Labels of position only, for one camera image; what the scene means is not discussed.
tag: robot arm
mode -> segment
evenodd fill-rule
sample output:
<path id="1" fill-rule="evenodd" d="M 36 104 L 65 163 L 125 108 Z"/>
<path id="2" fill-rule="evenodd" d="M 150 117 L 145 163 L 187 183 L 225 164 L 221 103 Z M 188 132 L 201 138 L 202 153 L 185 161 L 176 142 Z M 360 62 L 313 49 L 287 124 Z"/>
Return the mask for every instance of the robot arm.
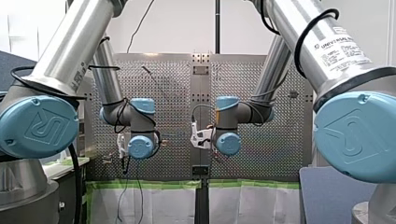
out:
<path id="1" fill-rule="evenodd" d="M 271 120 L 273 89 L 281 83 L 293 54 L 297 70 L 318 96 L 314 137 L 321 154 L 337 170 L 359 180 L 396 182 L 396 143 L 391 134 L 396 126 L 396 92 L 375 85 L 395 75 L 396 68 L 375 66 L 339 25 L 338 11 L 325 10 L 319 0 L 251 2 L 272 20 L 280 36 L 250 101 L 241 104 L 234 96 L 216 101 L 213 146 L 234 155 L 241 147 L 238 123 Z"/>
<path id="2" fill-rule="evenodd" d="M 100 110 L 100 118 L 107 124 L 115 126 L 115 129 L 117 126 L 131 127 L 131 140 L 127 146 L 131 157 L 136 160 L 151 157 L 161 143 L 161 137 L 155 131 L 154 100 L 134 98 L 128 101 L 123 97 L 116 73 L 119 68 L 114 66 L 108 38 L 103 38 L 101 41 L 93 56 L 93 63 L 91 70 L 103 106 Z"/>
<path id="3" fill-rule="evenodd" d="M 103 102 L 101 118 L 113 126 L 131 126 L 130 156 L 145 159 L 158 148 L 161 138 L 155 131 L 154 101 L 123 98 L 108 39 L 102 38 L 125 3 L 73 3 L 32 74 L 18 78 L 0 104 L 1 152 L 40 159 L 65 150 L 78 134 L 80 97 L 75 95 L 87 69 L 94 73 Z M 90 65 L 92 58 L 95 65 Z"/>

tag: black pole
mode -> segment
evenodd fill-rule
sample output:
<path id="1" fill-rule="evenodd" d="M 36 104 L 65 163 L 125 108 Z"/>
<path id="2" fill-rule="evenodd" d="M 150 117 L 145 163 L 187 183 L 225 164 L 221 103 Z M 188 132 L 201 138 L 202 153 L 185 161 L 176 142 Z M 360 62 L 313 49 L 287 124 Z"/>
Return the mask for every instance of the black pole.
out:
<path id="1" fill-rule="evenodd" d="M 216 0 L 216 53 L 220 54 L 220 0 Z"/>

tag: perforated metal panel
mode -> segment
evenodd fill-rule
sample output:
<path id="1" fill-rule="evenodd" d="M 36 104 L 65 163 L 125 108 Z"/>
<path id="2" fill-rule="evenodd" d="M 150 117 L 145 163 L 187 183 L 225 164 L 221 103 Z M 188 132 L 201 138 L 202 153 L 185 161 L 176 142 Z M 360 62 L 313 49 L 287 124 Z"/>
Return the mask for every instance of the perforated metal panel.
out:
<path id="1" fill-rule="evenodd" d="M 214 55 L 211 62 L 213 104 L 221 95 L 246 101 L 254 92 L 263 57 Z M 290 98 L 291 91 L 297 91 L 298 97 Z M 275 119 L 262 127 L 240 124 L 239 154 L 226 158 L 214 153 L 211 178 L 297 180 L 310 155 L 311 130 L 305 126 L 311 125 L 311 94 L 312 89 L 292 66 L 276 98 Z"/>
<path id="2" fill-rule="evenodd" d="M 155 180 L 191 179 L 191 165 L 198 160 L 191 153 L 198 149 L 191 149 L 190 143 L 191 86 L 195 85 L 191 80 L 196 80 L 192 78 L 191 55 L 118 54 L 115 61 L 121 68 L 119 78 L 125 96 L 153 98 L 158 129 L 169 140 L 154 158 L 139 164 L 139 176 Z M 196 85 L 204 91 L 211 89 L 208 93 L 212 104 L 220 95 L 237 95 L 246 100 L 254 91 L 263 61 L 263 56 L 211 55 L 211 80 Z M 291 69 L 277 97 L 275 120 L 261 128 L 240 125 L 243 148 L 230 159 L 212 155 L 210 177 L 296 180 L 299 169 L 310 161 L 312 90 L 307 87 L 305 80 Z M 113 127 L 99 120 L 101 102 L 94 83 L 92 89 L 89 115 L 92 128 L 87 132 L 93 132 L 97 156 L 88 167 L 87 177 L 90 180 L 124 178 L 117 135 Z M 299 96 L 290 99 L 290 91 L 297 91 Z M 136 165 L 131 160 L 128 176 L 136 175 Z"/>
<path id="3" fill-rule="evenodd" d="M 115 56 L 120 85 L 124 96 L 153 98 L 156 104 L 155 120 L 163 139 L 168 140 L 158 154 L 141 161 L 139 176 L 146 179 L 191 179 L 190 165 L 190 55 Z M 146 72 L 146 66 L 152 73 Z M 93 180 L 125 177 L 121 172 L 114 128 L 99 119 L 102 103 L 93 83 L 92 131 L 97 156 L 89 166 L 88 178 Z M 137 163 L 131 160 L 129 176 L 135 176 Z"/>

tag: blue joint cap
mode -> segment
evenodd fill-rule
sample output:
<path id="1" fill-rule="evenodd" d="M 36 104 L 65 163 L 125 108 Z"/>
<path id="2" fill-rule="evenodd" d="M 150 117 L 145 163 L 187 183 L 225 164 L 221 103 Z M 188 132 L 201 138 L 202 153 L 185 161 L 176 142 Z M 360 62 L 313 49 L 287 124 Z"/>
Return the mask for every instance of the blue joint cap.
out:
<path id="1" fill-rule="evenodd" d="M 143 160 L 151 156 L 154 144 L 143 135 L 135 136 L 128 143 L 128 153 L 136 160 Z"/>
<path id="2" fill-rule="evenodd" d="M 333 97 L 316 115 L 314 138 L 338 171 L 372 183 L 396 183 L 396 97 L 353 91 Z"/>
<path id="3" fill-rule="evenodd" d="M 272 121 L 274 119 L 274 117 L 275 117 L 275 110 L 273 108 L 271 108 L 271 114 L 265 122 Z"/>
<path id="4" fill-rule="evenodd" d="M 131 104 L 142 113 L 149 115 L 155 114 L 155 104 L 153 99 L 134 98 L 131 100 Z"/>
<path id="5" fill-rule="evenodd" d="M 230 109 L 239 104 L 239 97 L 236 96 L 220 96 L 216 100 L 216 108 L 219 111 Z"/>
<path id="6" fill-rule="evenodd" d="M 224 133 L 218 139 L 216 147 L 222 154 L 233 156 L 241 149 L 241 137 L 236 133 Z"/>
<path id="7" fill-rule="evenodd" d="M 57 97 L 27 97 L 0 115 L 0 150 L 20 159 L 42 159 L 60 153 L 77 134 L 76 109 Z"/>
<path id="8" fill-rule="evenodd" d="M 110 124 L 106 119 L 105 119 L 105 110 L 103 108 L 100 108 L 99 111 L 99 118 L 104 121 L 106 124 Z"/>

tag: wire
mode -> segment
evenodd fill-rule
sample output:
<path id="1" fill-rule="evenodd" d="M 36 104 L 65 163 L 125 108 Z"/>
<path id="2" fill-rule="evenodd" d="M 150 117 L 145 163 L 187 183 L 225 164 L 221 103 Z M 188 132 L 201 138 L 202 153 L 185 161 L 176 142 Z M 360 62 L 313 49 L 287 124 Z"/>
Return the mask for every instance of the wire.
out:
<path id="1" fill-rule="evenodd" d="M 142 201 L 142 204 L 141 204 L 142 214 L 140 215 L 140 220 L 139 220 L 138 224 L 142 223 L 143 213 L 144 213 L 144 198 L 143 198 L 142 185 L 140 184 L 140 179 L 139 179 L 139 166 L 140 166 L 140 162 L 138 161 L 137 165 L 136 165 L 136 180 L 137 180 L 137 185 L 139 186 L 139 189 L 140 189 L 140 196 L 141 196 L 141 201 Z"/>
<path id="2" fill-rule="evenodd" d="M 105 65 L 90 65 L 88 66 L 88 69 L 92 70 L 93 68 L 98 68 L 98 69 L 114 69 L 114 71 L 119 71 L 121 70 L 120 67 L 118 66 L 105 66 Z"/>
<path id="3" fill-rule="evenodd" d="M 301 55 L 301 49 L 303 48 L 303 43 L 306 38 L 306 36 L 309 34 L 309 32 L 314 28 L 317 23 L 325 18 L 331 17 L 331 13 L 334 14 L 334 18 L 338 20 L 338 17 L 340 16 L 340 12 L 335 9 L 335 8 L 330 8 L 322 13 L 320 13 L 317 17 L 315 17 L 311 22 L 309 22 L 303 32 L 301 33 L 300 37 L 297 40 L 296 48 L 294 50 L 294 63 L 296 65 L 297 71 L 300 73 L 300 75 L 304 78 L 306 78 L 305 73 L 303 71 L 303 68 L 301 67 L 300 63 L 300 55 Z"/>
<path id="4" fill-rule="evenodd" d="M 76 178 L 76 211 L 75 211 L 75 216 L 74 216 L 74 223 L 78 224 L 79 223 L 79 217 L 81 214 L 81 204 L 82 204 L 82 183 L 81 183 L 81 171 L 79 169 L 78 165 L 78 156 L 77 152 L 73 146 L 73 144 L 70 144 L 69 146 L 69 152 L 70 152 L 70 157 L 72 158 L 73 162 L 73 169 L 75 172 L 75 178 Z"/>
<path id="5" fill-rule="evenodd" d="M 124 175 L 126 175 L 126 182 L 125 182 L 125 188 L 124 188 L 124 190 L 122 191 L 122 193 L 121 193 L 121 195 L 120 195 L 120 197 L 119 197 L 119 203 L 118 203 L 118 205 L 117 205 L 117 217 L 116 217 L 116 220 L 115 220 L 115 224 L 117 224 L 117 222 L 118 222 L 118 220 L 120 221 L 120 222 L 122 222 L 122 219 L 121 219 L 121 217 L 120 217 L 120 202 L 121 202 L 121 199 L 122 199 L 122 196 L 124 195 L 124 193 L 125 193 L 125 191 L 128 189 L 128 180 L 129 180 L 129 177 L 128 177 L 128 170 L 129 170 L 129 162 L 131 161 L 131 157 L 128 157 L 128 161 L 127 161 L 127 164 L 126 164 L 126 169 L 125 170 L 123 170 L 122 171 L 122 173 L 124 174 Z"/>
<path id="6" fill-rule="evenodd" d="M 137 112 L 139 113 L 141 116 L 145 117 L 146 119 L 150 120 L 152 122 L 152 124 L 155 126 L 157 126 L 157 122 L 155 122 L 154 119 L 152 119 L 151 117 L 147 116 L 145 113 L 143 113 L 142 111 L 140 111 L 139 109 L 136 108 L 136 106 L 134 106 L 133 104 L 129 103 L 129 105 Z"/>
<path id="7" fill-rule="evenodd" d="M 272 27 L 268 24 L 267 20 L 265 19 L 265 15 L 264 15 L 264 0 L 262 0 L 262 10 L 260 11 L 260 16 L 262 17 L 262 23 L 264 23 L 264 26 L 267 27 L 267 29 L 269 31 L 271 31 L 272 33 L 274 33 L 276 35 L 280 35 L 279 31 L 277 31 L 274 28 L 274 25 L 273 25 L 271 19 L 269 19 L 269 20 L 270 20 L 271 24 L 273 25 Z"/>
<path id="8" fill-rule="evenodd" d="M 287 77 L 287 75 L 285 75 L 285 76 L 282 78 L 282 80 L 281 80 L 272 90 L 267 91 L 267 92 L 264 92 L 264 93 L 260 93 L 260 94 L 258 94 L 258 95 L 252 95 L 252 96 L 250 96 L 250 97 L 262 97 L 262 96 L 265 96 L 265 95 L 267 95 L 267 94 L 273 93 L 274 91 L 276 91 L 277 89 L 279 89 L 279 87 L 281 87 L 281 86 L 283 85 L 283 83 L 284 83 L 285 80 L 286 80 L 286 77 Z"/>
<path id="9" fill-rule="evenodd" d="M 146 18 L 146 16 L 148 15 L 148 13 L 149 13 L 149 9 L 151 8 L 151 5 L 154 3 L 154 0 L 151 0 L 151 2 L 149 3 L 149 5 L 148 5 L 148 9 L 146 9 L 146 12 L 145 12 L 145 14 L 143 15 L 143 17 L 142 17 L 142 19 L 140 20 L 140 22 L 139 22 L 139 25 L 137 25 L 137 28 L 136 28 L 136 30 L 134 31 L 134 33 L 132 34 L 132 36 L 131 36 L 131 40 L 130 40 L 130 42 L 129 42 L 129 46 L 128 46 L 128 49 L 126 50 L 126 53 L 129 53 L 129 49 L 131 48 L 131 46 L 132 46 L 132 42 L 134 42 L 134 36 L 137 34 L 137 32 L 139 31 L 139 29 L 140 29 L 140 26 L 142 25 L 142 23 L 143 23 L 143 21 L 144 21 L 144 19 Z"/>
<path id="10" fill-rule="evenodd" d="M 157 86 L 157 88 L 163 93 L 163 98 L 165 98 L 165 100 L 170 103 L 171 101 L 168 99 L 168 95 L 165 93 L 165 91 L 163 90 L 163 88 L 161 88 L 161 86 L 158 84 L 157 80 L 154 78 L 154 76 L 152 75 L 152 72 L 146 67 L 146 66 L 142 66 L 142 68 L 147 72 L 147 74 L 149 75 L 149 77 L 154 81 L 155 85 Z"/>
<path id="11" fill-rule="evenodd" d="M 44 90 L 44 89 L 35 87 L 35 86 L 29 84 L 28 82 L 26 82 L 25 80 L 23 80 L 21 77 L 19 77 L 16 74 L 17 72 L 20 72 L 20 71 L 33 70 L 33 69 L 35 69 L 34 66 L 21 66 L 21 67 L 13 68 L 10 73 L 23 86 L 25 86 L 27 88 L 30 88 L 30 89 L 32 89 L 34 91 L 43 92 L 43 93 L 46 93 L 48 95 L 52 95 L 52 96 L 56 96 L 56 97 L 60 97 L 60 98 L 64 98 L 64 99 L 71 99 L 71 100 L 86 100 L 87 99 L 87 97 L 85 97 L 85 96 L 70 96 L 70 95 L 59 93 L 59 92 L 56 92 L 56 91 Z"/>
<path id="12" fill-rule="evenodd" d="M 194 114 L 195 114 L 195 110 L 198 108 L 198 107 L 207 107 L 207 108 L 211 108 L 211 109 L 216 109 L 214 106 L 212 106 L 212 105 L 196 105 L 195 107 L 194 107 L 194 109 L 192 110 L 192 113 L 191 113 L 191 121 L 192 122 L 195 122 L 195 116 L 194 116 Z"/>
<path id="13" fill-rule="evenodd" d="M 126 128 L 126 125 L 124 125 L 120 130 L 117 130 L 117 126 L 121 125 L 120 118 L 123 114 L 123 111 L 125 110 L 125 107 L 129 104 L 128 98 L 125 97 L 123 101 L 124 101 L 123 106 L 120 106 L 119 110 L 117 111 L 117 119 L 116 119 L 116 123 L 114 124 L 114 133 L 121 133 Z"/>
<path id="14" fill-rule="evenodd" d="M 161 133 L 158 132 L 157 130 L 155 130 L 154 132 L 155 132 L 155 134 L 157 134 L 158 146 L 157 146 L 157 149 L 155 149 L 155 151 L 149 157 L 146 158 L 146 160 L 153 158 L 157 154 L 157 152 L 160 150 L 161 144 L 163 143 L 163 140 L 161 139 Z"/>
<path id="15" fill-rule="evenodd" d="M 254 123 L 254 124 L 253 124 L 254 126 L 261 127 L 262 125 L 264 125 L 265 119 L 264 119 L 264 117 L 262 116 L 262 113 L 260 113 L 260 111 L 256 108 L 256 106 L 252 106 L 249 102 L 244 102 L 244 101 L 242 101 L 242 102 L 240 102 L 240 103 L 241 103 L 241 104 L 244 104 L 244 105 L 247 105 L 248 107 L 250 107 L 250 109 L 254 110 L 257 114 L 260 115 L 260 118 L 261 118 L 261 120 L 262 120 L 262 123 L 260 123 L 260 124 Z"/>

